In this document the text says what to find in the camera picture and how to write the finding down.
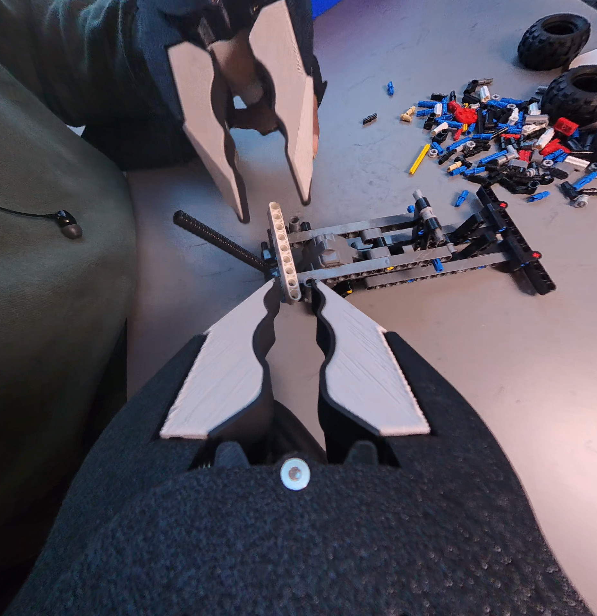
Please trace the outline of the black toy tire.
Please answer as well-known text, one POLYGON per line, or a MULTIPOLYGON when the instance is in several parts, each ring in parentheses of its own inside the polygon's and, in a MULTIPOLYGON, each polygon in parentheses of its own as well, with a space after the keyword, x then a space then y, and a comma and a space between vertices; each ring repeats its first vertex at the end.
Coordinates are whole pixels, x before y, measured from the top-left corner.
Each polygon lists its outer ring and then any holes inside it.
POLYGON ((590 22, 582 16, 556 13, 543 17, 519 42, 519 61, 535 71, 567 67, 583 50, 590 33, 590 22))
POLYGON ((572 68, 554 79, 542 97, 550 120, 566 118, 579 126, 597 122, 597 65, 572 68))

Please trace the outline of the person's left hand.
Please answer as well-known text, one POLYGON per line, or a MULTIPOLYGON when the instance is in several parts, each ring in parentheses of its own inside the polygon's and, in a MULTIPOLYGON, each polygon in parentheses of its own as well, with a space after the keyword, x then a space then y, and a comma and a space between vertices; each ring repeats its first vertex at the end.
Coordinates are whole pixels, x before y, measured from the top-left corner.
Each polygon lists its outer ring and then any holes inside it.
POLYGON ((242 29, 229 40, 210 44, 209 52, 233 97, 240 97, 245 105, 231 112, 230 127, 253 129, 261 135, 277 131, 277 118, 264 98, 264 86, 256 69, 248 30, 242 29))

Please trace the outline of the pile of small brick parts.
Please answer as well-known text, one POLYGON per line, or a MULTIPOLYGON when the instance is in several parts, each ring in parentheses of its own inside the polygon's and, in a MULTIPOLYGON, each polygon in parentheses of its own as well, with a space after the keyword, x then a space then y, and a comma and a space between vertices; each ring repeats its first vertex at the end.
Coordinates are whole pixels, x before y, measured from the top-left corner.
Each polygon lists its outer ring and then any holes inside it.
POLYGON ((503 97, 491 79, 470 81, 463 96, 433 93, 420 100, 418 121, 433 159, 449 177, 499 186, 529 203, 557 190, 573 208, 597 197, 597 122, 586 126, 541 110, 548 86, 532 97, 503 97))

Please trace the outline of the person's left forearm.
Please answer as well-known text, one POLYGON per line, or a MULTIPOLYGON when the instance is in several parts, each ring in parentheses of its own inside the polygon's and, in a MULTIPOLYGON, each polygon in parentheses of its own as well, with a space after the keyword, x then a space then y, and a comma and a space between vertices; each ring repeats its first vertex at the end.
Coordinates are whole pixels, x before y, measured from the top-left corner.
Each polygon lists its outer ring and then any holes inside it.
POLYGON ((0 1, 0 63, 71 126, 143 119, 136 1, 0 1))

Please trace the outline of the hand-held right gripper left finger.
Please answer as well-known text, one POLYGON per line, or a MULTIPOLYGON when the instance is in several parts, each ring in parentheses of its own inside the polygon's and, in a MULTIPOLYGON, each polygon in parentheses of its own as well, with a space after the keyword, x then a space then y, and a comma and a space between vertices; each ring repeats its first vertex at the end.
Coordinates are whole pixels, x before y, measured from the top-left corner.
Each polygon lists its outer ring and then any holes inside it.
POLYGON ((263 439, 274 401, 266 355, 275 342, 279 281, 270 280, 205 332, 160 438, 263 439))

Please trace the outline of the person's green sweatshirt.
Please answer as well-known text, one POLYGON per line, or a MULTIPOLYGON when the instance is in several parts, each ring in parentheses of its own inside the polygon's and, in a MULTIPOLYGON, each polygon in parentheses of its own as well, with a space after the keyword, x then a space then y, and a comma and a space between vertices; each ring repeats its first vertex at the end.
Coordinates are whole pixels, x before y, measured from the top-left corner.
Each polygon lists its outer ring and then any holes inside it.
POLYGON ((71 212, 83 237, 0 212, 0 570, 44 542, 38 503, 77 466, 128 315, 136 243, 125 177, 0 64, 0 206, 71 212))

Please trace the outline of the grey desk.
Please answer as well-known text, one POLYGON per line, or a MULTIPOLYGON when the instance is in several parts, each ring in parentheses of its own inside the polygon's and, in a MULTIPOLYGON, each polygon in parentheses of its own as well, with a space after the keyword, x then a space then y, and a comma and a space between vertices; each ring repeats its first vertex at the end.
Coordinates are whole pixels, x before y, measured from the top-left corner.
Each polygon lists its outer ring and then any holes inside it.
MULTIPOLYGON (((184 210, 258 252, 266 208, 313 227, 404 212, 421 189, 443 224, 477 206, 453 202, 469 186, 425 160, 420 124, 398 116, 432 92, 462 93, 493 78, 504 97, 528 97, 553 73, 525 71, 517 45, 541 17, 569 12, 592 25, 582 1, 343 1, 314 23, 328 88, 319 110, 312 201, 303 208, 284 140, 233 132, 251 222, 233 210, 198 161, 129 174, 138 235, 138 287, 127 327, 127 395, 136 393, 196 333, 262 284, 260 274, 176 228, 184 210), (387 95, 393 81, 394 96, 387 95), (367 126, 372 113, 378 119, 367 126)), ((536 203, 508 196, 511 215, 557 290, 533 296, 495 269, 349 297, 398 332, 472 404, 515 467, 551 549, 597 614, 597 198, 575 209, 555 190, 536 203)))

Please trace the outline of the black earphone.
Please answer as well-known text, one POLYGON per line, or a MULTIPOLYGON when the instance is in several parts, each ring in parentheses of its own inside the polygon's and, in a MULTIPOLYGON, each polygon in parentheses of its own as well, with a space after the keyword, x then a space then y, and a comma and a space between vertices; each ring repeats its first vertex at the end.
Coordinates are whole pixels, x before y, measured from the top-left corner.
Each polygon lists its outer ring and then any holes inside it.
POLYGON ((48 214, 36 214, 22 211, 14 211, 0 206, 0 211, 15 216, 53 220, 61 229, 62 234, 71 240, 79 239, 83 235, 82 229, 77 223, 76 219, 71 215, 70 212, 65 210, 59 210, 48 214))

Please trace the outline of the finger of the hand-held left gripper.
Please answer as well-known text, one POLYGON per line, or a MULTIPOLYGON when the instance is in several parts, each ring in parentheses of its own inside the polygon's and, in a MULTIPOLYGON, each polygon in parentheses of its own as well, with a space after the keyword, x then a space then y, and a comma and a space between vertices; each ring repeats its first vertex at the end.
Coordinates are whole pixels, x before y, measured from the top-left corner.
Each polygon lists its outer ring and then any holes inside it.
POLYGON ((259 12, 249 34, 256 62, 268 79, 271 108, 286 140, 285 153, 303 205, 311 202, 313 79, 303 65, 285 1, 259 12))
POLYGON ((236 168, 227 111, 233 103, 216 62, 206 50, 182 42, 168 50, 184 116, 184 131, 224 200, 240 222, 250 221, 244 181, 236 168))

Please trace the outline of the brick truck chassis model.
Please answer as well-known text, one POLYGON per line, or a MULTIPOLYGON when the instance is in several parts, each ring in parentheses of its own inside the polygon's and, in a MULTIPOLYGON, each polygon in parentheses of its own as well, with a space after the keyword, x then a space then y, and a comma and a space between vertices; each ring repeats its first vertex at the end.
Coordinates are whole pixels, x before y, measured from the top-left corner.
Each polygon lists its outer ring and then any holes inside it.
POLYGON ((173 223, 266 279, 278 279, 288 304, 309 302, 315 281, 348 296, 356 285, 377 289, 500 265, 520 272, 538 295, 554 292, 541 252, 525 240, 508 204, 489 184, 477 197, 481 207, 457 227, 443 226, 419 190, 407 214, 322 228, 297 217, 284 220, 281 206, 272 202, 260 257, 184 211, 174 213, 173 223))

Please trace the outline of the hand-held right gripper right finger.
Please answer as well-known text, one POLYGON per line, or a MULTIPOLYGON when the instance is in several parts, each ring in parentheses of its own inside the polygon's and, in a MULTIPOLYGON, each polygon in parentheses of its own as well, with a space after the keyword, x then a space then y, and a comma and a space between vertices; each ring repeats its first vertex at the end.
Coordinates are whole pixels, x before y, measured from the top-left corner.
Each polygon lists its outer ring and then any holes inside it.
POLYGON ((385 335, 387 330, 321 281, 311 284, 320 394, 331 409, 379 437, 431 429, 385 335))

